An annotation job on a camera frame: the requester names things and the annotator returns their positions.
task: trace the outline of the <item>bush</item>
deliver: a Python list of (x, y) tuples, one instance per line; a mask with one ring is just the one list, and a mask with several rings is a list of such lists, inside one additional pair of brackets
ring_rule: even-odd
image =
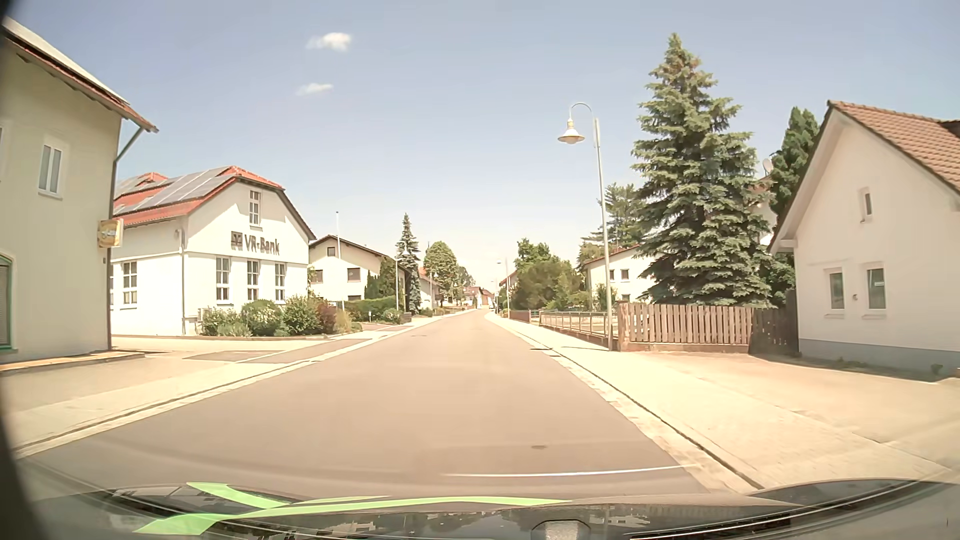
[(240, 314), (236, 311), (232, 309), (220, 309), (218, 307), (212, 307), (204, 315), (204, 320), (201, 323), (200, 334), (220, 335), (217, 332), (217, 329), (220, 328), (220, 325), (239, 322)]
[(290, 335), (317, 333), (320, 320), (317, 318), (316, 299), (300, 294), (288, 298), (283, 308), (283, 324)]
[(333, 330), (336, 333), (349, 333), (350, 332), (350, 323), (353, 321), (350, 320), (350, 314), (344, 309), (337, 309), (336, 314), (336, 324), (333, 327)]
[(337, 326), (337, 307), (326, 302), (318, 302), (317, 308), (317, 330), (320, 333), (334, 333)]
[(239, 321), (232, 323), (222, 323), (217, 327), (217, 335), (229, 335), (233, 337), (248, 337), (251, 335), (250, 328)]
[(388, 323), (397, 324), (400, 322), (400, 311), (395, 307), (391, 307), (383, 312), (383, 320)]
[(344, 309), (349, 311), (354, 321), (366, 321), (369, 318), (382, 320), (383, 312), (391, 307), (396, 308), (396, 298), (393, 296), (344, 302)]
[(243, 304), (240, 308), (240, 318), (253, 335), (274, 335), (277, 327), (283, 322), (283, 313), (280, 311), (280, 306), (273, 300), (261, 298)]

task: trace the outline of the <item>distant house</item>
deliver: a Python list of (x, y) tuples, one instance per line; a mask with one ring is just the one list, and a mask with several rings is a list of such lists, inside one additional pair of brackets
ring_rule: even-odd
[(110, 268), (113, 333), (196, 334), (208, 307), (306, 294), (314, 235), (283, 187), (250, 171), (146, 173), (117, 186), (113, 213), (125, 226)]
[(828, 102), (771, 251), (805, 356), (960, 367), (960, 120)]
[(0, 47), (0, 361), (109, 343), (110, 218), (123, 120), (156, 127), (42, 37), (3, 21)]
[(335, 234), (328, 234), (310, 244), (310, 265), (314, 268), (310, 289), (330, 302), (363, 300), (367, 275), (379, 276), (384, 259), (394, 263), (388, 255), (342, 237), (338, 241)]

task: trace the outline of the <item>pole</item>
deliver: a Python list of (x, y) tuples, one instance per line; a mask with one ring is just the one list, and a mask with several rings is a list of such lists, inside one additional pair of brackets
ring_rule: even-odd
[[(343, 260), (343, 258), (340, 257), (340, 211), (337, 210), (335, 213), (337, 214), (337, 259)], [(343, 289), (341, 289), (340, 290), (340, 309), (343, 309), (343, 308), (344, 308), (344, 291)]]
[(603, 260), (604, 278), (607, 282), (607, 321), (604, 331), (607, 333), (607, 349), (613, 350), (613, 302), (610, 291), (610, 242), (607, 239), (607, 197), (603, 187), (603, 165), (600, 161), (600, 121), (593, 116), (593, 141), (597, 148), (597, 177), (600, 179), (600, 216), (603, 219)]

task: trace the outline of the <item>paved area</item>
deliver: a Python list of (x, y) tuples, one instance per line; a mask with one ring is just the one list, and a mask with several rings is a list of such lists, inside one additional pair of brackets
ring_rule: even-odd
[(19, 463), (34, 497), (76, 482), (183, 481), (316, 498), (706, 491), (596, 391), (485, 314), (390, 332)]
[(953, 477), (960, 387), (780, 364), (746, 355), (611, 353), (516, 321), (755, 486)]

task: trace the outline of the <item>cloud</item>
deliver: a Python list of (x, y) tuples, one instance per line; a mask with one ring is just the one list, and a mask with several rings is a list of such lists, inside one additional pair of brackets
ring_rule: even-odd
[(320, 92), (326, 92), (327, 90), (332, 89), (333, 85), (331, 84), (321, 85), (320, 83), (310, 83), (309, 85), (303, 85), (297, 88), (297, 95), (305, 96), (310, 94), (319, 94)]
[(325, 36), (313, 36), (306, 42), (307, 49), (333, 49), (338, 53), (345, 53), (352, 37), (343, 32), (331, 32)]

